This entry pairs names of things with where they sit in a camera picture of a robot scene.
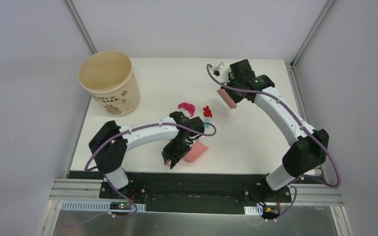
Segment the pink hand brush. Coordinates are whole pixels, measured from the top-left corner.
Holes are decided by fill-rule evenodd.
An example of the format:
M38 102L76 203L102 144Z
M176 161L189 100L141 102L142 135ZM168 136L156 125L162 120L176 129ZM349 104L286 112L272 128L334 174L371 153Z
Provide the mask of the pink hand brush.
M237 108L237 104L233 101L230 95L223 88L218 89L217 93L230 109Z

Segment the pink plastic dustpan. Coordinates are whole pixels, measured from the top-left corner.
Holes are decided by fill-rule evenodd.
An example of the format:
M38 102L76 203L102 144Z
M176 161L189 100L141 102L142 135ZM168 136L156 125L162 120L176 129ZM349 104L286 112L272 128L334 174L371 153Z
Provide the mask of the pink plastic dustpan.
M182 160L188 163L196 161L209 148L201 142L195 142L191 146L191 150L184 156Z

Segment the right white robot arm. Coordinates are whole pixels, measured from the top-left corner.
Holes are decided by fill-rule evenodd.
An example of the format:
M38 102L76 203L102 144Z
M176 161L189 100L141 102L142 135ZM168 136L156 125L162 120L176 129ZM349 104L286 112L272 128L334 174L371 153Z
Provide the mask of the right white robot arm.
M222 93L229 97L230 108L235 108L243 99L254 103L270 117L289 144L282 164L260 187L263 200L273 201L279 196L279 189L326 161L324 148L328 146L328 133L314 129L298 117L285 103L274 82L265 74L256 75L247 59L233 64L221 63L214 74L219 75L225 85Z

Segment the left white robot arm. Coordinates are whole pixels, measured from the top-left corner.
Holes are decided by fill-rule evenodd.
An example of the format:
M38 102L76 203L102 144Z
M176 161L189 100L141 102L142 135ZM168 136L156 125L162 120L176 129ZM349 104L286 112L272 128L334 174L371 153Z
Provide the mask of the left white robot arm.
M156 122L119 126L106 122L88 146L96 169L112 184L111 191L119 199L130 194L130 181L122 166L125 154L139 146L168 140L161 155L165 165L173 169L187 155L194 141L203 136L205 127L200 117L188 118L183 112L172 112Z

